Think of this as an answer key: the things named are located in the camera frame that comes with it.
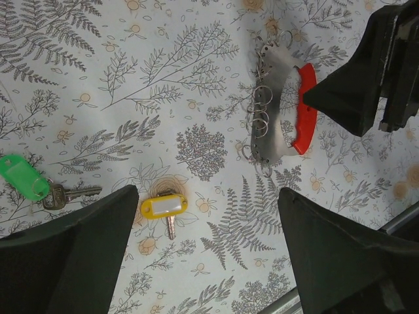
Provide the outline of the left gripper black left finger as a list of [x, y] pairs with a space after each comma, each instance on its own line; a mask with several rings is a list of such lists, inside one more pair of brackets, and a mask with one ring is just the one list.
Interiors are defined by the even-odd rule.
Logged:
[[128, 185], [1, 239], [1, 312], [107, 313], [138, 200]]

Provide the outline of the key with yellow tag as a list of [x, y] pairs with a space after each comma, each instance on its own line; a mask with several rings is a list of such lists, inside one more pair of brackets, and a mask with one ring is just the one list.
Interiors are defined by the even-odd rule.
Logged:
[[141, 204], [140, 211], [142, 216], [148, 220], [166, 219], [168, 237], [170, 240], [174, 240], [175, 218], [187, 210], [188, 204], [184, 195], [167, 192], [145, 200]]

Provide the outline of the steel key holder red handle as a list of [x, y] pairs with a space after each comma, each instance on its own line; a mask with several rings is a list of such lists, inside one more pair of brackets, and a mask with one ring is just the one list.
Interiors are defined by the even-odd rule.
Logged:
[[303, 95], [318, 83], [316, 70], [289, 51], [290, 31], [270, 34], [257, 51], [257, 80], [248, 105], [251, 140], [243, 156], [260, 166], [265, 176], [284, 156], [306, 154], [311, 146], [318, 112]]

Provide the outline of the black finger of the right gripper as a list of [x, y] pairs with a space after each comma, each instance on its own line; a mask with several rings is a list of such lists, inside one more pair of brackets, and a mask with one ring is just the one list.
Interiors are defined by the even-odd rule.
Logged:
[[397, 8], [386, 5], [374, 12], [353, 56], [303, 96], [306, 105], [358, 137], [374, 124], [386, 64], [380, 57], [388, 47]]

